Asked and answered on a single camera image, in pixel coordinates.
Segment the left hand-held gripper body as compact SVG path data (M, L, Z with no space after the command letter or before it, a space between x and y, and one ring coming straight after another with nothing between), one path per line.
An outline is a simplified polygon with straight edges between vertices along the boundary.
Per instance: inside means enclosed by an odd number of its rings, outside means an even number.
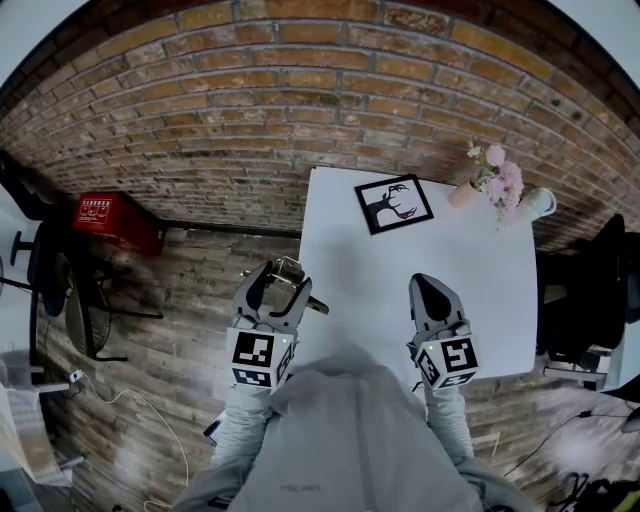
M226 336L232 382L274 393L289 376L296 345L296 329L236 315Z

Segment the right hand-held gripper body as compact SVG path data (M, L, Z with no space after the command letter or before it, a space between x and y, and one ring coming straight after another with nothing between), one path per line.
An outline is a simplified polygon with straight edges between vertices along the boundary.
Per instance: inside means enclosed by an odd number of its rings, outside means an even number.
M480 358L467 321L417 332L408 348L424 386L434 391L462 386L479 371Z

